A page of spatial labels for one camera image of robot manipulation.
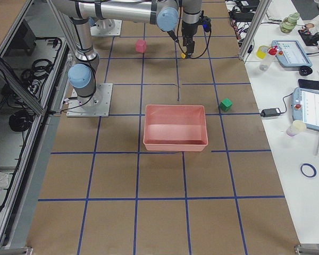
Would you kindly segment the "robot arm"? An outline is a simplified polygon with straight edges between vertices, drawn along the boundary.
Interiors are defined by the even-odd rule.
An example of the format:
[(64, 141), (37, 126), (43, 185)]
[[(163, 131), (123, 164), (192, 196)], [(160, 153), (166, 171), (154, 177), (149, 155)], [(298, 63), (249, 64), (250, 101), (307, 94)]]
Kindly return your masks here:
[(182, 39), (183, 55), (191, 58), (198, 27), (211, 32), (210, 19), (201, 1), (49, 1), (65, 38), (77, 59), (70, 68), (69, 82), (80, 106), (100, 104), (102, 94), (96, 84), (99, 56), (93, 37), (120, 35), (123, 21), (148, 23), (167, 33), (176, 43)]

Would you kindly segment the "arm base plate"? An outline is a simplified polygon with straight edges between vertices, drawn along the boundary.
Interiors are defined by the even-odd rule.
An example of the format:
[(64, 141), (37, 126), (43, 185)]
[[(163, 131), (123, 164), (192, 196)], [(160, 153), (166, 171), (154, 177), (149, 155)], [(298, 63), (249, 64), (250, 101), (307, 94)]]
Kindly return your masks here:
[(69, 102), (70, 110), (66, 111), (69, 118), (76, 117), (108, 117), (113, 91), (112, 83), (100, 83), (96, 86), (96, 92), (88, 103), (83, 98)]
[(97, 20), (90, 28), (93, 37), (115, 37), (121, 34), (122, 21), (115, 19)]

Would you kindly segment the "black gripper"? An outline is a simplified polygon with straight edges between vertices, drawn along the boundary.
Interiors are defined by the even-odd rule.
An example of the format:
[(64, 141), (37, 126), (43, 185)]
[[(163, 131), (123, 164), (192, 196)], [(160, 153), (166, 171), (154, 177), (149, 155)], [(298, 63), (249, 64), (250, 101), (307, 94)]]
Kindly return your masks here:
[(198, 27), (202, 26), (206, 33), (212, 30), (211, 19), (202, 14), (184, 14), (182, 19), (182, 37), (183, 45), (186, 46), (186, 56), (192, 57), (195, 50), (194, 35), (197, 33)]

